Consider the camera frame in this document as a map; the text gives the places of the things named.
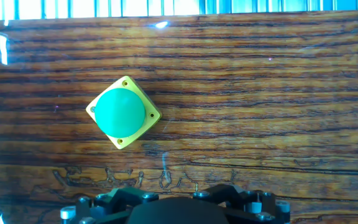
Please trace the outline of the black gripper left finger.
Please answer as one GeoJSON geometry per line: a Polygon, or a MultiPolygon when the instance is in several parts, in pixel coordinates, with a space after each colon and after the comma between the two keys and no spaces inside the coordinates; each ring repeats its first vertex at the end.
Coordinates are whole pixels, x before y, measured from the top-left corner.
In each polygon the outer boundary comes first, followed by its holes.
{"type": "Polygon", "coordinates": [[[93,198],[81,196],[75,205],[60,209],[60,223],[125,223],[133,208],[158,199],[157,193],[134,187],[112,189],[93,198]]]}

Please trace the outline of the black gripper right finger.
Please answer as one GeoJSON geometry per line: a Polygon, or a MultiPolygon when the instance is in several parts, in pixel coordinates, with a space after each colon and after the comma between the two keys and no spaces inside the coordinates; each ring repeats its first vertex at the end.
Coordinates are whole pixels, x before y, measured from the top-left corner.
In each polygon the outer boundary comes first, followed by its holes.
{"type": "Polygon", "coordinates": [[[216,205],[229,223],[290,224],[290,203],[271,192],[218,184],[194,192],[192,198],[216,205]]]}

